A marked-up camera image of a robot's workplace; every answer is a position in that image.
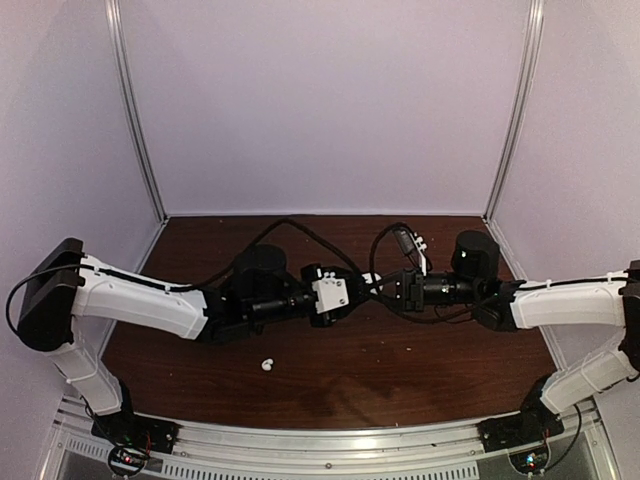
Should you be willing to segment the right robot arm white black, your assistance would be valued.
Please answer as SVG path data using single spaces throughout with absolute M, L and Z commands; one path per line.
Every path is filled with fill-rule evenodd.
M 495 332 L 517 332 L 552 325 L 601 324 L 616 335 L 569 367 L 537 380 L 517 413 L 489 418 L 478 432 L 487 452 L 542 443 L 563 433 L 562 412 L 622 381 L 639 377 L 639 263 L 622 271 L 573 280 L 502 281 L 498 277 L 499 245 L 487 234 L 467 230 L 456 238 L 451 269 L 438 273 L 426 255 L 427 245 L 410 227 L 398 222 L 374 239 L 374 261 L 382 239 L 394 235 L 413 266 L 387 275 L 396 292 L 383 304 L 394 314 L 424 323 L 427 306 L 460 306 L 461 315 Z

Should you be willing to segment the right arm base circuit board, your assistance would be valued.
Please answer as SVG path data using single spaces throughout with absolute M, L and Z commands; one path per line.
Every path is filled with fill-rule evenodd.
M 544 446 L 509 453 L 509 462 L 512 468 L 525 476 L 540 474 L 547 468 L 549 460 L 550 451 Z

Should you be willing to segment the white oval charging case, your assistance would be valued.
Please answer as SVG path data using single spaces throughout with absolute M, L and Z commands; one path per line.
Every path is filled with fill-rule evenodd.
M 379 274 L 371 273 L 371 272 L 363 273 L 362 278 L 365 280 L 367 284 L 373 284 L 374 282 L 381 281 L 381 276 Z

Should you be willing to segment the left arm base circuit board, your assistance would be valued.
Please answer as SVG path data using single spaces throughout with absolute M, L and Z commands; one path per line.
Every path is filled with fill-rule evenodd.
M 108 456 L 107 465 L 113 474 L 131 477 L 139 474 L 147 465 L 150 456 L 135 448 L 114 446 Z

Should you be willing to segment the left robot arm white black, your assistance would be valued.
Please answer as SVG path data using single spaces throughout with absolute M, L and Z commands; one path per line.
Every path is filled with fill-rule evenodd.
M 84 400 L 92 432 L 126 456 L 170 453 L 178 426 L 135 413 L 123 380 L 84 343 L 76 322 L 106 318 L 205 344 L 262 333 L 266 325 L 306 318 L 332 326 L 369 299 L 374 275 L 311 264 L 295 277 L 285 253 L 257 245 L 240 253 L 220 286 L 180 285 L 117 269 L 62 241 L 8 297 L 24 294 L 19 316 L 7 321 L 28 348 L 48 356 Z

